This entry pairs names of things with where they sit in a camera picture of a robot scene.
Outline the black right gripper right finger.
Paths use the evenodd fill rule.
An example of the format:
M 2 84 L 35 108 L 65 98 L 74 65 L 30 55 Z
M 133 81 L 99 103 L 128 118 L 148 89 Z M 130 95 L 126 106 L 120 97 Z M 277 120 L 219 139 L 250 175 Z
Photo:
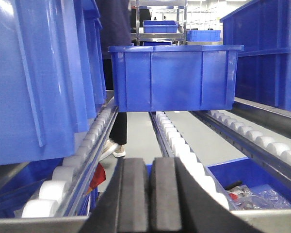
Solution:
M 155 158 L 150 174 L 152 233 L 258 233 L 197 184 L 179 158 Z

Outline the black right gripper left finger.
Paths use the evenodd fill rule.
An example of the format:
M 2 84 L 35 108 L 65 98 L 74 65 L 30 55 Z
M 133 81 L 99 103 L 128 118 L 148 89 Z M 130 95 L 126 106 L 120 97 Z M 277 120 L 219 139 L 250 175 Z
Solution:
M 80 233 L 147 233 L 148 174 L 141 158 L 119 159 Z

